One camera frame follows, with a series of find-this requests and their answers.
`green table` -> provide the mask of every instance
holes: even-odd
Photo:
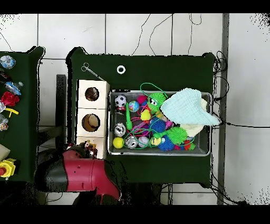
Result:
[[[21,162],[18,174],[9,178],[10,181],[33,181],[35,171],[38,125],[38,81],[37,69],[39,59],[44,53],[44,48],[32,47],[27,52],[0,52],[0,57],[10,55],[16,60],[12,69],[4,69],[14,82],[21,81],[24,84],[20,101],[11,107],[19,112],[12,114],[8,122],[8,130],[0,133],[0,144],[11,150],[8,157]],[[7,91],[0,86],[0,96]],[[9,112],[2,114],[8,118]]]
[[[69,142],[74,142],[76,113],[76,81],[99,80],[89,72],[81,71],[85,62],[92,71],[110,84],[110,89],[139,90],[143,82],[152,82],[164,91],[183,88],[213,92],[214,55],[193,56],[121,56],[86,54],[83,48],[74,48],[66,58],[69,67],[67,126]],[[117,67],[126,68],[124,74]],[[156,90],[144,86],[145,90]],[[129,182],[201,183],[210,187],[211,154],[208,156],[122,156],[109,155],[107,160],[122,162]]]

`metal scissors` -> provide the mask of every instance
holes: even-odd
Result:
[[[85,62],[82,66],[82,71],[90,71],[94,76],[98,77],[100,80],[105,81],[104,79],[102,79],[100,76],[98,76],[96,73],[94,73],[90,68],[89,68],[89,64],[87,62]]]

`hole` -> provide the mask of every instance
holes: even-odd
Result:
[[[85,97],[89,101],[96,101],[99,97],[99,91],[96,87],[90,87],[85,91]]]
[[[87,132],[95,132],[99,126],[100,120],[96,114],[86,114],[82,119],[82,127]]]

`pink ball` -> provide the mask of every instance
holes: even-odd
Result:
[[[139,96],[138,97],[138,99],[137,99],[137,102],[139,103],[139,104],[142,104],[144,101],[146,101],[147,100],[147,96]]]

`soccer ball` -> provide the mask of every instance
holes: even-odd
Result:
[[[115,105],[118,106],[118,107],[123,107],[126,105],[127,103],[127,100],[126,100],[126,97],[123,96],[123,95],[118,95],[116,98],[115,98]]]

